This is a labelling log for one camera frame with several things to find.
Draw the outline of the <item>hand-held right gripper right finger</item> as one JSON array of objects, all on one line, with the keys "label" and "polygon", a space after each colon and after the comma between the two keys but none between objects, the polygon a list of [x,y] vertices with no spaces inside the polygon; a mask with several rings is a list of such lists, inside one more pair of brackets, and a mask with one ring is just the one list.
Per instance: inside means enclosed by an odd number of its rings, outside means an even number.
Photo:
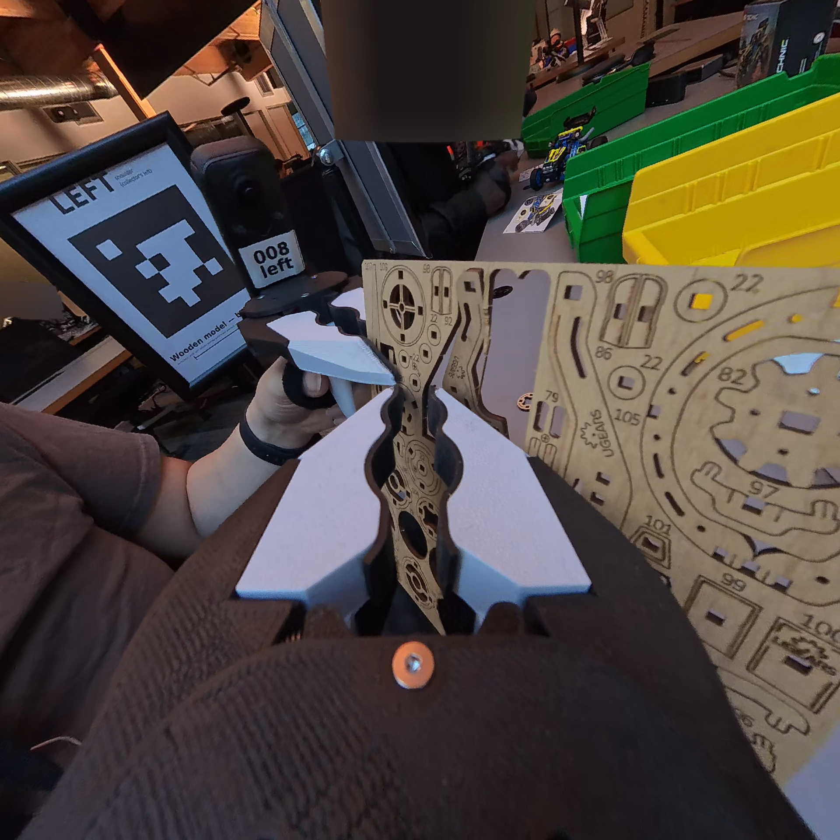
[{"label": "hand-held right gripper right finger", "polygon": [[587,593],[591,579],[524,452],[434,388],[427,406],[434,469],[444,486],[437,577],[482,623],[491,607]]}]

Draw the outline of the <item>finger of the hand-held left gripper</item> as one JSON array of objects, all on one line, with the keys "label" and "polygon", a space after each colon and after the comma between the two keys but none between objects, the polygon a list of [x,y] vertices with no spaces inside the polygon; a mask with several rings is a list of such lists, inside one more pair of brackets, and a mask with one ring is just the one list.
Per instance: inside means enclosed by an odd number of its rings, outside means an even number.
[{"label": "finger of the hand-held left gripper", "polygon": [[366,330],[364,289],[348,289],[330,302],[332,322],[341,330]]},{"label": "finger of the hand-held left gripper", "polygon": [[396,383],[392,367],[367,339],[320,324],[313,311],[282,316],[267,327],[285,341],[291,361],[301,371],[361,384]]}]

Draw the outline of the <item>laser-cut wooden parts sheet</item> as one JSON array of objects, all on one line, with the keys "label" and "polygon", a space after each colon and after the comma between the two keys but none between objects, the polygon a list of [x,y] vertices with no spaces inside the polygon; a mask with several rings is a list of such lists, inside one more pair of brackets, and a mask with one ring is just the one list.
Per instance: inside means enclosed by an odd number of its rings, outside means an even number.
[{"label": "laser-cut wooden parts sheet", "polygon": [[838,269],[366,261],[374,345],[402,375],[394,513],[435,535],[419,416],[480,382],[509,272],[549,278],[521,444],[619,528],[683,608],[780,784],[838,725]]}]

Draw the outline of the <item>person's left hand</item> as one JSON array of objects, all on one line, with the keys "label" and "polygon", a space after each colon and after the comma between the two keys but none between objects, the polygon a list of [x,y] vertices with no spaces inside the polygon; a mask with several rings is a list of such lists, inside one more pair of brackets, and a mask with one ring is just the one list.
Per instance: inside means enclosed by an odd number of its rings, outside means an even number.
[{"label": "person's left hand", "polygon": [[287,360],[278,360],[261,375],[246,421],[263,443],[281,448],[299,448],[315,435],[324,435],[345,420],[340,406],[309,409],[294,403],[285,392],[283,375]]}]

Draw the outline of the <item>black wristband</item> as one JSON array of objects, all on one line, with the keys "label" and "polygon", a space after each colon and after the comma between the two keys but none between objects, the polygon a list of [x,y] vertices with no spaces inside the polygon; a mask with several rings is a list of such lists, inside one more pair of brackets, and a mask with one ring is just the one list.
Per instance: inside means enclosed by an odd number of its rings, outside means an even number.
[{"label": "black wristband", "polygon": [[320,440],[320,436],[315,434],[311,436],[305,444],[299,447],[284,448],[274,444],[269,444],[255,435],[247,423],[246,416],[243,416],[238,424],[238,433],[243,441],[243,444],[252,455],[273,466],[283,466],[290,460],[298,459],[303,453]]}]

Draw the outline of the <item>black framed marker sign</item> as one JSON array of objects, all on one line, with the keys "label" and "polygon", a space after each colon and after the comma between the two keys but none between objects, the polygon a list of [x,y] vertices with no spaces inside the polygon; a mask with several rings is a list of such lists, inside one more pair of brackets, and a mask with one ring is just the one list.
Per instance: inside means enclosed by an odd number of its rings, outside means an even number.
[{"label": "black framed marker sign", "polygon": [[2,184],[2,238],[179,396],[249,353],[249,299],[166,112]]}]

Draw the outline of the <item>black handheld controller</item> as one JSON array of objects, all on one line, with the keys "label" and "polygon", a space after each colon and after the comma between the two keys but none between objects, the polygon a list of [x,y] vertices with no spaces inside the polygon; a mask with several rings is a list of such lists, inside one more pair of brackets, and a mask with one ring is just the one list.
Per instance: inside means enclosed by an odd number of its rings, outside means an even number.
[{"label": "black handheld controller", "polygon": [[497,154],[498,142],[491,141],[456,141],[449,146],[458,178],[469,181],[485,160],[491,160]]}]

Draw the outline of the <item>printed buggy picture card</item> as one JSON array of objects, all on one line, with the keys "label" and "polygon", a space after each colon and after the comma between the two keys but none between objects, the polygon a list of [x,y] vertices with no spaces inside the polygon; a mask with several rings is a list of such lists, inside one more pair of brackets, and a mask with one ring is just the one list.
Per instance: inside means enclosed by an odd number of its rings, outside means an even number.
[{"label": "printed buggy picture card", "polygon": [[528,197],[506,226],[504,234],[543,232],[562,211],[562,197],[562,188]]}]

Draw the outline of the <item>person's brown shirt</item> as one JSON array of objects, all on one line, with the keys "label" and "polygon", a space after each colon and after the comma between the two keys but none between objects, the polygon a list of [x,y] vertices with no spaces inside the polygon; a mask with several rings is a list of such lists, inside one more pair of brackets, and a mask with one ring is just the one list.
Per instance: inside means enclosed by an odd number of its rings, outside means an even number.
[{"label": "person's brown shirt", "polygon": [[2,405],[2,838],[46,801],[173,576],[135,543],[161,484],[156,440]]}]

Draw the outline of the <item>blue yellow toy buggy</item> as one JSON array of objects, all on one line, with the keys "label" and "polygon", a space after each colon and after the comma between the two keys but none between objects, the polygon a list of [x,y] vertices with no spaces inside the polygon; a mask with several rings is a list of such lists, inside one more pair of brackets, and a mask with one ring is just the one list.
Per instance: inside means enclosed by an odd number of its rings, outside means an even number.
[{"label": "blue yellow toy buggy", "polygon": [[537,192],[549,183],[563,183],[570,159],[608,142],[604,134],[592,137],[594,129],[587,127],[595,114],[596,108],[593,107],[589,112],[564,121],[564,131],[549,144],[549,153],[544,162],[530,173],[529,184],[533,191]]}]

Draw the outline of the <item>black rectangular case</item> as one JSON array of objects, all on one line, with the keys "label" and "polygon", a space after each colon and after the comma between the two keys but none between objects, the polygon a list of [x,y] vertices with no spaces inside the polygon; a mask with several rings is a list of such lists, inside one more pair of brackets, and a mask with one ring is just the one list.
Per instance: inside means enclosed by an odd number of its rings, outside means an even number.
[{"label": "black rectangular case", "polygon": [[723,67],[723,60],[723,54],[717,54],[651,78],[647,85],[645,108],[657,108],[683,101],[688,85],[718,74]]}]

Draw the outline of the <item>nested yellow plastic bins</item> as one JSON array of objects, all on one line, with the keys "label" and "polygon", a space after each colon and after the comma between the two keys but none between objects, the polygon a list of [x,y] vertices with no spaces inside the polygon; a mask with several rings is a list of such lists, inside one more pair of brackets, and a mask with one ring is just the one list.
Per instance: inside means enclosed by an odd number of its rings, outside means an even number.
[{"label": "nested yellow plastic bins", "polygon": [[839,266],[839,95],[635,174],[627,264]]}]

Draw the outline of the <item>black toy kit box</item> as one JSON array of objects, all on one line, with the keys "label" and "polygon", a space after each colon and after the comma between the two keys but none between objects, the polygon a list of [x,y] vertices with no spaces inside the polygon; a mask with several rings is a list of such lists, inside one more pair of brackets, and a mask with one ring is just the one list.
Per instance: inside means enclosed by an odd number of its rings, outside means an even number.
[{"label": "black toy kit box", "polygon": [[785,73],[810,69],[826,50],[836,1],[751,2],[743,9],[737,88]]}]

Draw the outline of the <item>grey metal frame panel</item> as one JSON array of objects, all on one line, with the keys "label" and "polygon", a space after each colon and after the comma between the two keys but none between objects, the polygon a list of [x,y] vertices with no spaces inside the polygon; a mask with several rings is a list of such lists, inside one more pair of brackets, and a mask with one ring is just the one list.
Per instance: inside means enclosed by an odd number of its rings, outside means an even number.
[{"label": "grey metal frame panel", "polygon": [[354,211],[378,253],[427,258],[427,238],[391,150],[339,140],[318,4],[260,2],[259,39],[316,142],[316,155],[339,172]]}]

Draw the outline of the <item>silver ventilation duct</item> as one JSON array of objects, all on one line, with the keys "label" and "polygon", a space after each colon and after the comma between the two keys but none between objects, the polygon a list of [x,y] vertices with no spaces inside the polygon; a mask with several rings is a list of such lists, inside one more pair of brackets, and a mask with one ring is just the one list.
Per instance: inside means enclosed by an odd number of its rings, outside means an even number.
[{"label": "silver ventilation duct", "polygon": [[22,75],[1,78],[1,111],[47,109],[116,98],[117,88],[97,72],[62,77]]}]

